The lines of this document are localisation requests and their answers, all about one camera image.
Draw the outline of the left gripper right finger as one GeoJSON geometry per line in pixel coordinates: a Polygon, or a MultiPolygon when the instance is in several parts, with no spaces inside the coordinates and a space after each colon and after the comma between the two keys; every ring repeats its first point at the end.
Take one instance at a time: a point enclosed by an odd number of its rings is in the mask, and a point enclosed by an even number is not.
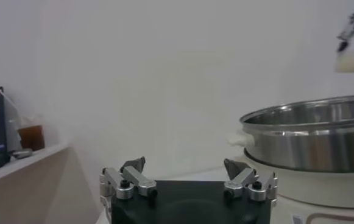
{"type": "Polygon", "coordinates": [[[278,177],[274,172],[257,174],[257,171],[246,163],[224,160],[229,181],[224,183],[224,197],[226,201],[241,198],[247,194],[252,201],[277,201],[278,177]]]}

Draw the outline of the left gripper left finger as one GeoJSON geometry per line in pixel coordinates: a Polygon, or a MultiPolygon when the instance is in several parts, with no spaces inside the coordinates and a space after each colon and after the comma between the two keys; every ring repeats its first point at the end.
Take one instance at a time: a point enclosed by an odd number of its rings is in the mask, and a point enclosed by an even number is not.
{"type": "Polygon", "coordinates": [[[137,194],[154,201],[158,195],[157,182],[148,179],[142,172],[146,163],[145,157],[126,161],[119,169],[104,167],[99,176],[100,196],[111,199],[115,196],[119,200],[133,198],[137,194]]]}

